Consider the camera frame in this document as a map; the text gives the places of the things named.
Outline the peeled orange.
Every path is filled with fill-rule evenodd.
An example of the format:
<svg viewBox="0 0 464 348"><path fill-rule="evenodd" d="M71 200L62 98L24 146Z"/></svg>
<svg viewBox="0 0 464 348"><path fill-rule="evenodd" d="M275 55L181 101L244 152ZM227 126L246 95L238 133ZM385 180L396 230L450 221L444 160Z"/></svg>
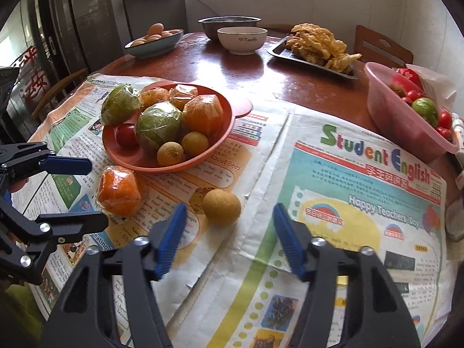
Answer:
<svg viewBox="0 0 464 348"><path fill-rule="evenodd" d="M145 203L148 188L142 178L123 166L107 166L97 187L97 204L112 215L128 218Z"/></svg>
<svg viewBox="0 0 464 348"><path fill-rule="evenodd" d="M198 96L198 89L191 85L178 84L169 90L168 101L182 111L185 105Z"/></svg>
<svg viewBox="0 0 464 348"><path fill-rule="evenodd" d="M140 111L145 111L148 107L160 103L165 102L169 99L170 94L169 91L162 87L155 87L153 89L142 91L139 94L140 100Z"/></svg>
<svg viewBox="0 0 464 348"><path fill-rule="evenodd" d="M187 102L182 111L182 123L189 131L213 137L222 126L224 111L215 94L203 94Z"/></svg>

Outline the red cherry tomato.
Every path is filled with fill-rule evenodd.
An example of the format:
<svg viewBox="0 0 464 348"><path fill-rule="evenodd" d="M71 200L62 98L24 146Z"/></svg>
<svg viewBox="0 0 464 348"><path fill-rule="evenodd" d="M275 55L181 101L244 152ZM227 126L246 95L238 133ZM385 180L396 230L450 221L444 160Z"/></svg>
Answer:
<svg viewBox="0 0 464 348"><path fill-rule="evenodd" d="M135 150L139 147L133 123L123 123L116 130L116 142L125 150Z"/></svg>

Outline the small green citrus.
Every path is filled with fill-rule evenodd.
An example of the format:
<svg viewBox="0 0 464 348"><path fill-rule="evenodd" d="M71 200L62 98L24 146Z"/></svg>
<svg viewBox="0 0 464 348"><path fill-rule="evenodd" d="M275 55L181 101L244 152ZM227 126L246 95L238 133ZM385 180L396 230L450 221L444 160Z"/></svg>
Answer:
<svg viewBox="0 0 464 348"><path fill-rule="evenodd" d="M104 126L118 126L140 111L139 91L127 84L115 87L103 102L100 121Z"/></svg>

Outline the small brown longan fruit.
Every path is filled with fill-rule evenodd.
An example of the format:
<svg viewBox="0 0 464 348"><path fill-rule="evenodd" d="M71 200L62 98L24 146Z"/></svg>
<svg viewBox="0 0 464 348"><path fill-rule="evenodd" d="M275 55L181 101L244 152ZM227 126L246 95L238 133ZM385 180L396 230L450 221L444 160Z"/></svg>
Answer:
<svg viewBox="0 0 464 348"><path fill-rule="evenodd" d="M199 132L190 132L182 139L181 146L188 158L194 158L209 148L209 140Z"/></svg>
<svg viewBox="0 0 464 348"><path fill-rule="evenodd" d="M233 193L213 189L203 198L203 210L207 220L218 226L228 226L239 218L242 205Z"/></svg>
<svg viewBox="0 0 464 348"><path fill-rule="evenodd" d="M157 151L157 163L159 166L174 166L184 161L184 149L177 142L166 142Z"/></svg>

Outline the large green citrus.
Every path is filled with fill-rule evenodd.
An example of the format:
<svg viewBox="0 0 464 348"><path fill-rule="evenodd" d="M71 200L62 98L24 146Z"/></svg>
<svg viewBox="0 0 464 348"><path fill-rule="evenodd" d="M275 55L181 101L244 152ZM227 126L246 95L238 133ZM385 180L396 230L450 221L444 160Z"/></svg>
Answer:
<svg viewBox="0 0 464 348"><path fill-rule="evenodd" d="M174 141L181 122L182 112L169 101L148 107L135 124L138 144L146 152L156 152L164 143Z"/></svg>

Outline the left newspaper sheet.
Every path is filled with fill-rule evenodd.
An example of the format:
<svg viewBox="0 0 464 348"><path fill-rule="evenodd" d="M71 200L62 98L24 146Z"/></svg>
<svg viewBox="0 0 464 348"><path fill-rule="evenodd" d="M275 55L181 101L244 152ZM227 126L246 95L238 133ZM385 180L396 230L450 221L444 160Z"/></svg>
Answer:
<svg viewBox="0 0 464 348"><path fill-rule="evenodd" d="M93 75L62 107L51 112L34 135L59 155L88 158L93 169L86 176L38 174L14 193L13 206L28 218L41 214L99 209L97 187L102 172L113 164L105 151L100 122L102 104L117 86L140 90L149 77ZM209 157L186 171L164 174L141 173L142 201L130 217L111 215L102 233L86 235L76 244L62 244L50 256L43 281L31 293L41 314L48 317L84 251L92 245L108 250L124 246L149 232L152 225L184 203L188 222L172 270L153 285L161 315L169 321L207 268L229 228L209 225L201 208L205 193L220 188L234 193L241 202L263 187L260 174L269 164L278 137L288 118L276 102L255 100L252 111L237 119L228 138Z"/></svg>

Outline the Student English newspaper sheet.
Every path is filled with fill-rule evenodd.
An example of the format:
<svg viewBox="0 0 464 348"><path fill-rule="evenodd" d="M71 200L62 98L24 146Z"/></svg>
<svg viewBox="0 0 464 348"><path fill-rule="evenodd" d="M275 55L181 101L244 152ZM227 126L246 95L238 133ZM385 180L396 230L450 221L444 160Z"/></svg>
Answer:
<svg viewBox="0 0 464 348"><path fill-rule="evenodd" d="M447 185L389 140L320 112L295 114L224 252L183 319L175 347L290 347L308 285L293 275L273 223L289 217L336 248L372 247L400 291L420 347L447 323ZM348 278L337 278L326 347L339 347Z"/></svg>

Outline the bowl of eggs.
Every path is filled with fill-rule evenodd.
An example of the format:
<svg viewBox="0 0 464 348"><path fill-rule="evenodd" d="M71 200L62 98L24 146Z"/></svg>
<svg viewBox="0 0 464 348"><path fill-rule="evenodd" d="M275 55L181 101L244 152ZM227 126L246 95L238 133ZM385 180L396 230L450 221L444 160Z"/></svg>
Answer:
<svg viewBox="0 0 464 348"><path fill-rule="evenodd" d="M146 59L173 51L184 34L183 29L166 29L162 23L153 24L146 35L125 45L125 50L138 59Z"/></svg>

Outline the pink basin with tomatoes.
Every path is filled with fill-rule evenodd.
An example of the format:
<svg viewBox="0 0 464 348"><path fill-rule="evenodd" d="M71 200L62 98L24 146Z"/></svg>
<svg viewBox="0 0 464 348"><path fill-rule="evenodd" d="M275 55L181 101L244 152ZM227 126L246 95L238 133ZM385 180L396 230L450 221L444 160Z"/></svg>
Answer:
<svg viewBox="0 0 464 348"><path fill-rule="evenodd" d="M449 142L404 102L391 88L401 75L375 62L364 64L368 78L367 109L383 137L428 164L445 153L458 151L457 142Z"/></svg>

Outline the stainless steel bowl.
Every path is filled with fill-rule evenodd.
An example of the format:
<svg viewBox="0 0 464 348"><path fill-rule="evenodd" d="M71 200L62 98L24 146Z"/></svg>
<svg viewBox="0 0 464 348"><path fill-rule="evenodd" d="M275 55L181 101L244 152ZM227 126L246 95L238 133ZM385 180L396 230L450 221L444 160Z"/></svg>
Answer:
<svg viewBox="0 0 464 348"><path fill-rule="evenodd" d="M204 34L213 42L218 42L219 37L217 31L220 28L230 27L256 27L261 22L259 17L246 16L218 16L207 17L197 21L201 24Z"/></svg>

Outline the white ceramic bowl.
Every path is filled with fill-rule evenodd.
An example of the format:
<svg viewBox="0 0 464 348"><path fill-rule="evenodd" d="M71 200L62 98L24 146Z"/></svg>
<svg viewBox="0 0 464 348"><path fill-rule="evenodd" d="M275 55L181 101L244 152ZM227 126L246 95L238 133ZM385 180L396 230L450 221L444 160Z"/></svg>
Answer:
<svg viewBox="0 0 464 348"><path fill-rule="evenodd" d="M235 55L252 55L267 38L267 29L259 27L219 28L217 36L223 48Z"/></svg>

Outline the white plastic bag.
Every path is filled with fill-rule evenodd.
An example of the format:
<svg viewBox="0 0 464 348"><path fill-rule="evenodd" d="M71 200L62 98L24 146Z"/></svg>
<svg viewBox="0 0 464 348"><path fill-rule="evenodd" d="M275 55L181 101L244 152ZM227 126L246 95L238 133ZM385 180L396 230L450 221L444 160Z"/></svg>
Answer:
<svg viewBox="0 0 464 348"><path fill-rule="evenodd" d="M405 68L396 71L417 85L440 108L453 112L457 89L448 77L415 64L406 64Z"/></svg>

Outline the tray of fried food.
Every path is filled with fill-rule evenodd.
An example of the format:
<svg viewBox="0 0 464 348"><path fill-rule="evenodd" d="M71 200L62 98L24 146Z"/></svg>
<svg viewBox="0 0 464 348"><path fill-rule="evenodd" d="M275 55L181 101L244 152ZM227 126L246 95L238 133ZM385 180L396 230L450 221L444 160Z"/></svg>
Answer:
<svg viewBox="0 0 464 348"><path fill-rule="evenodd" d="M314 23L294 25L287 36L267 51L276 59L302 64L343 79L357 80L354 63L361 53L350 54L333 32Z"/></svg>

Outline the wooden chair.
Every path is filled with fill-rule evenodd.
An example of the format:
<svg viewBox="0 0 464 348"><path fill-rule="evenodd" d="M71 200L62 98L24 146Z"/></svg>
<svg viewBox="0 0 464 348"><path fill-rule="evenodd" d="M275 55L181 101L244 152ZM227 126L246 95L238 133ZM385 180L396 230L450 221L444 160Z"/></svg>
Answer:
<svg viewBox="0 0 464 348"><path fill-rule="evenodd" d="M389 37L361 25L356 26L354 50L364 63L375 62L390 68L412 64L414 55Z"/></svg>

